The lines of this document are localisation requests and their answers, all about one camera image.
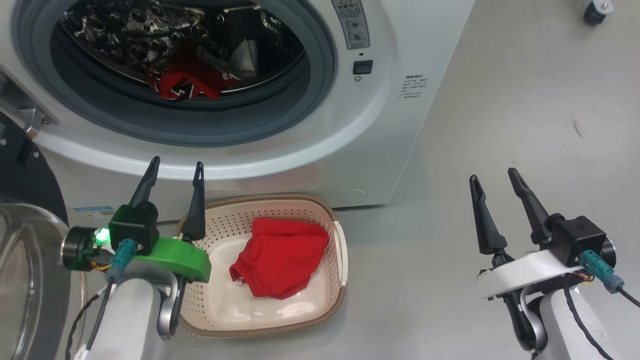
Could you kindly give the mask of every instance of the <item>white washing machine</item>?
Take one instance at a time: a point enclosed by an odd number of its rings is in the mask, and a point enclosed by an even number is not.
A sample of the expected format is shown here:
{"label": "white washing machine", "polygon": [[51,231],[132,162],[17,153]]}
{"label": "white washing machine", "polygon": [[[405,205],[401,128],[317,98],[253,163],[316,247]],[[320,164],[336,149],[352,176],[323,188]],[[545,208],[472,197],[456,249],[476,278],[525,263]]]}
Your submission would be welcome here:
{"label": "white washing machine", "polygon": [[[210,200],[305,192],[334,208],[387,203],[474,0],[160,3],[0,4],[4,93],[21,88],[37,103],[44,121],[37,118],[32,124],[40,128],[35,142],[45,149],[68,209],[97,222],[105,222],[109,208],[128,200],[156,155],[161,168],[152,201],[159,209],[158,221],[176,220],[188,210],[197,161],[205,164]],[[146,6],[141,10],[144,19],[134,19],[140,11],[133,13],[132,6]],[[265,65],[268,71],[262,74],[255,69],[253,81],[243,79],[241,86],[227,88],[215,100],[162,99],[140,81],[140,64],[149,66],[151,50],[144,48],[134,59],[136,73],[133,66],[127,68],[131,44],[119,65],[112,53],[104,52],[110,49],[107,45],[95,45],[99,37],[113,43],[109,29],[115,25],[105,24],[107,17],[123,21],[116,24],[124,25],[124,35],[114,35],[116,42],[130,41],[127,36],[135,37],[135,31],[147,31],[140,35],[145,41],[160,36],[153,32],[166,30],[155,13],[162,7],[180,11],[176,16],[188,18],[186,27],[199,21],[212,37],[266,36],[270,43],[261,45],[258,56],[270,56],[271,67]],[[229,35],[247,24],[261,35]],[[168,29],[177,31],[177,26]],[[274,40],[265,31],[281,37]],[[223,45],[210,45],[217,46],[222,60],[228,59],[235,51],[227,40],[220,41]],[[272,45],[282,49],[282,44],[286,54],[273,60],[280,55],[270,53]],[[229,48],[221,55],[224,46]],[[122,51],[122,45],[116,50]],[[14,117],[34,115],[4,98],[3,111]]]}

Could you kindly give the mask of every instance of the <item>green led light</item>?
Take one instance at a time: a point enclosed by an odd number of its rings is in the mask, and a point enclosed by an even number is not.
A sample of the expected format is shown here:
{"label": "green led light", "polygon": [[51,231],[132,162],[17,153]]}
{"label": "green led light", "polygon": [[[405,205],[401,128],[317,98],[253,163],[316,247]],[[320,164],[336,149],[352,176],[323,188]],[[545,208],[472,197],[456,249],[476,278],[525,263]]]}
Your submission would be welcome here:
{"label": "green led light", "polygon": [[111,237],[109,235],[109,228],[108,227],[103,227],[102,229],[100,229],[100,231],[98,231],[98,233],[95,235],[95,242],[98,245],[102,245],[103,243],[110,243],[111,242]]}

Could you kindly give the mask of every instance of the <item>label sticker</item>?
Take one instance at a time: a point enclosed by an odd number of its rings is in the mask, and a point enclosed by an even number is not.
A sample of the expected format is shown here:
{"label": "label sticker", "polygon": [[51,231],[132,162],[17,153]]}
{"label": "label sticker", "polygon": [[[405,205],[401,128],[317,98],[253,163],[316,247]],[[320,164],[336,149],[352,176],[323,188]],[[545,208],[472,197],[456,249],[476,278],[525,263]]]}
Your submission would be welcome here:
{"label": "label sticker", "polygon": [[116,211],[111,206],[92,206],[89,208],[74,208],[80,214],[88,217],[98,227],[105,227],[111,221]]}
{"label": "label sticker", "polygon": [[407,75],[404,77],[402,90],[398,99],[411,99],[422,96],[424,88],[427,87],[427,79],[424,75]]}
{"label": "label sticker", "polygon": [[332,0],[340,18],[347,49],[369,47],[369,28],[361,0]]}

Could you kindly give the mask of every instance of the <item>caster wheel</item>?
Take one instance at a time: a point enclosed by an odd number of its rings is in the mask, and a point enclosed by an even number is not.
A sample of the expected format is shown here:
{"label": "caster wheel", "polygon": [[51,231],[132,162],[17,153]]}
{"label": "caster wheel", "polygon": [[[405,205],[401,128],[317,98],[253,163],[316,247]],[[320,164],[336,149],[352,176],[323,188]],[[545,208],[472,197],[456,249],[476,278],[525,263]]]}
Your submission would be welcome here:
{"label": "caster wheel", "polygon": [[591,25],[591,26],[596,26],[599,24],[602,24],[602,22],[604,21],[604,18],[606,18],[607,16],[603,13],[600,13],[598,10],[596,10],[595,5],[592,3],[589,4],[589,6],[587,7],[587,10],[584,12],[584,22],[587,25]]}

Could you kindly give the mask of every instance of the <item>white basket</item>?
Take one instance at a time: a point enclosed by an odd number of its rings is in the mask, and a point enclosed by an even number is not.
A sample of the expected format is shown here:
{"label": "white basket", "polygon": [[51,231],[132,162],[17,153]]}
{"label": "white basket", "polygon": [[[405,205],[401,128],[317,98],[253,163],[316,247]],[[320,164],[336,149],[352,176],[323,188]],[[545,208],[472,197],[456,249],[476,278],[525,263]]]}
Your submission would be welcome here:
{"label": "white basket", "polygon": [[[317,325],[338,310],[347,285],[347,247],[333,211],[320,200],[297,194],[242,197],[211,204],[205,217],[207,236],[194,245],[208,253],[211,277],[207,284],[187,285],[180,319],[187,331],[208,338],[267,336]],[[229,267],[251,238],[255,218],[312,222],[329,234],[307,288],[288,299],[256,298],[248,285],[231,281]]]}

